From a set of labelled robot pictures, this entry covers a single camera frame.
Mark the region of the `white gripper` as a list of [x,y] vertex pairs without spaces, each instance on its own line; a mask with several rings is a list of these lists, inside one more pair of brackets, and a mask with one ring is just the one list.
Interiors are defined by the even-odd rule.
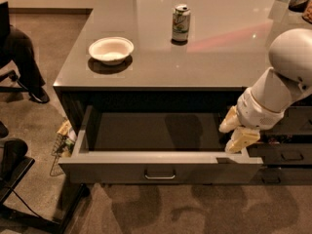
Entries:
[[252,89],[247,88],[239,96],[236,106],[230,107],[219,125],[218,129],[221,133],[234,130],[226,143],[225,151],[237,153],[256,143],[260,139],[259,130],[272,129],[283,117],[283,112],[276,113],[262,107],[254,99]]

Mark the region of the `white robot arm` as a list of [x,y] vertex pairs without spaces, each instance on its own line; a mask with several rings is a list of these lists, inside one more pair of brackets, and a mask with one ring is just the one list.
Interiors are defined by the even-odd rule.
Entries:
[[227,153],[256,143],[262,130],[272,129],[295,102],[312,94],[312,31],[288,30],[271,44],[271,66],[239,96],[219,125],[231,134]]

